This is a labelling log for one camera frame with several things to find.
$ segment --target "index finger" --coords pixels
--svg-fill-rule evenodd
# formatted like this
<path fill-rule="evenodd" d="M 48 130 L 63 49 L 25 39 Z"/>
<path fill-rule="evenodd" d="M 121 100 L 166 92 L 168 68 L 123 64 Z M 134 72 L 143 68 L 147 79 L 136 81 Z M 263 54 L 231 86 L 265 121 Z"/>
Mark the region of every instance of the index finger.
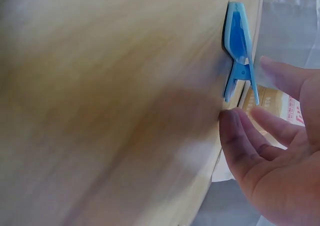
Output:
<path fill-rule="evenodd" d="M 241 183 L 253 167 L 266 160 L 251 145 L 234 110 L 220 113 L 219 119 L 220 141 L 226 162 L 234 178 Z"/>
<path fill-rule="evenodd" d="M 260 63 L 274 86 L 298 101 L 300 101 L 300 92 L 305 81 L 314 76 L 317 71 L 276 62 L 266 56 L 261 57 Z"/>

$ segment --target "skin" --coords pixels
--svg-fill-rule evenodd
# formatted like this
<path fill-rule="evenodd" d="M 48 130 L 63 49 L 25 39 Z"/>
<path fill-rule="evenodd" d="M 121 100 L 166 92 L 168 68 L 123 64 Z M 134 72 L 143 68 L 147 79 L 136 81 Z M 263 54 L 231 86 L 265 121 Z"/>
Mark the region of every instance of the skin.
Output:
<path fill-rule="evenodd" d="M 237 108 L 220 113 L 220 140 L 227 164 L 246 198 L 278 226 L 320 225 L 320 70 L 261 58 L 273 84 L 300 101 L 305 127 L 260 107 L 253 119 L 278 142 L 270 145 Z"/>

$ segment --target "wooden board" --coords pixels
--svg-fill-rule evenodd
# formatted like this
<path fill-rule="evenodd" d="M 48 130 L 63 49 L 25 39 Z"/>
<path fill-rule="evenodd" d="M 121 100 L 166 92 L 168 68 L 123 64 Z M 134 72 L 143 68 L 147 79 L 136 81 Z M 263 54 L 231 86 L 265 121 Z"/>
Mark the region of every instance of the wooden board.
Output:
<path fill-rule="evenodd" d="M 252 35 L 260 0 L 244 2 Z M 0 225 L 190 224 L 228 0 L 0 0 Z"/>

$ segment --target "light wood panel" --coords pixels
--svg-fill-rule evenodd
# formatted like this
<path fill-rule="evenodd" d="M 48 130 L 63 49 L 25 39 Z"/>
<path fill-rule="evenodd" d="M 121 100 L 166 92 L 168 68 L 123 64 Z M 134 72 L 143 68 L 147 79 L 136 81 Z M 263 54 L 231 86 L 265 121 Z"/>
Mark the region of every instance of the light wood panel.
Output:
<path fill-rule="evenodd" d="M 236 1 L 253 35 L 260 0 Z M 220 151 L 227 4 L 1 0 L 0 224 L 189 224 Z"/>

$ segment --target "blue plastic clip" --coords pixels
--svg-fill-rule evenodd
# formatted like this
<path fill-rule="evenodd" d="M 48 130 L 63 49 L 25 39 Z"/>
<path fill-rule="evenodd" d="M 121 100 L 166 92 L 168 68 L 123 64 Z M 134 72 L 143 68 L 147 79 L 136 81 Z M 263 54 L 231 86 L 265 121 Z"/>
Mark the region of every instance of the blue plastic clip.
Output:
<path fill-rule="evenodd" d="M 233 58 L 233 66 L 227 81 L 224 98 L 228 103 L 238 80 L 248 80 L 253 89 L 255 104 L 259 95 L 252 60 L 252 41 L 245 6 L 240 2 L 229 2 L 224 28 L 224 46 Z"/>

